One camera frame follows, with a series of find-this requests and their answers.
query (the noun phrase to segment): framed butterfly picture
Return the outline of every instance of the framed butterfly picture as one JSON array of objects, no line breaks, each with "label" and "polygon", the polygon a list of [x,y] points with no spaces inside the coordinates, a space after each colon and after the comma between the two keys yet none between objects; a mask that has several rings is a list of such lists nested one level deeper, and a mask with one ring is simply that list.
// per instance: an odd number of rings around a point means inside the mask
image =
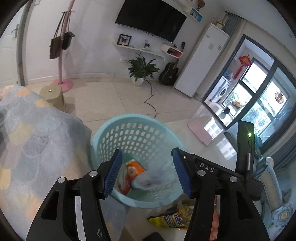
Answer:
[{"label": "framed butterfly picture", "polygon": [[130,41],[131,41],[131,36],[120,34],[117,41],[117,45],[129,46]]}]

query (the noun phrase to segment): refrigerator door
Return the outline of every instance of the refrigerator door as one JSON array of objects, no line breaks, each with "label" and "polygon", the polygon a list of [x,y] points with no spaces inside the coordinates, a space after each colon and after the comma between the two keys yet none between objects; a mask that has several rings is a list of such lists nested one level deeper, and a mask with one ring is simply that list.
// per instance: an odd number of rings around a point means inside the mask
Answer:
[{"label": "refrigerator door", "polygon": [[228,38],[229,36],[225,32],[211,24],[184,67],[175,88],[189,97],[193,97]]}]

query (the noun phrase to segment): round window decoration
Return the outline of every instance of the round window decoration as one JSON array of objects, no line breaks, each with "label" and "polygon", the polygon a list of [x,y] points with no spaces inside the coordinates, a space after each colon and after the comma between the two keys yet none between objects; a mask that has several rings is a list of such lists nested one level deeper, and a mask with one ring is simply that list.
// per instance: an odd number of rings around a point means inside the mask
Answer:
[{"label": "round window decoration", "polygon": [[285,96],[284,96],[283,92],[281,92],[281,91],[276,92],[276,101],[279,104],[282,104],[285,101]]}]

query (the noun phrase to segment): laundry basket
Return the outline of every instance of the laundry basket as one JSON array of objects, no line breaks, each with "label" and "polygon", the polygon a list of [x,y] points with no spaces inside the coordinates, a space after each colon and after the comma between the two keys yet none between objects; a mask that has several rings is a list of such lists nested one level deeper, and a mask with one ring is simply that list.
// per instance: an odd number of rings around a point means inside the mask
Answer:
[{"label": "laundry basket", "polygon": [[115,184],[112,195],[131,207],[155,208],[175,201],[182,193],[171,151],[183,149],[177,136],[163,123],[138,114],[127,114],[110,119],[97,131],[91,147],[91,165],[111,159],[116,149],[123,152],[123,163],[138,161],[145,170],[165,167],[175,174],[174,182],[150,191],[132,190],[127,195]]}]

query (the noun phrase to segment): cable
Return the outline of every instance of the cable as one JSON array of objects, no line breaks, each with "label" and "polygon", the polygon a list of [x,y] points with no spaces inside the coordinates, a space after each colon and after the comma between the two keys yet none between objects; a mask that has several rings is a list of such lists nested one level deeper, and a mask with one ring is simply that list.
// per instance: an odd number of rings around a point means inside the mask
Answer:
[{"label": "cable", "polygon": [[147,100],[145,100],[144,103],[150,105],[155,110],[155,116],[153,117],[153,119],[155,119],[155,117],[157,115],[156,109],[154,108],[153,105],[147,103],[147,101],[150,100],[155,95],[155,94],[152,94],[152,85],[151,84],[150,84],[150,87],[151,87],[151,92],[150,92],[151,96]]}]

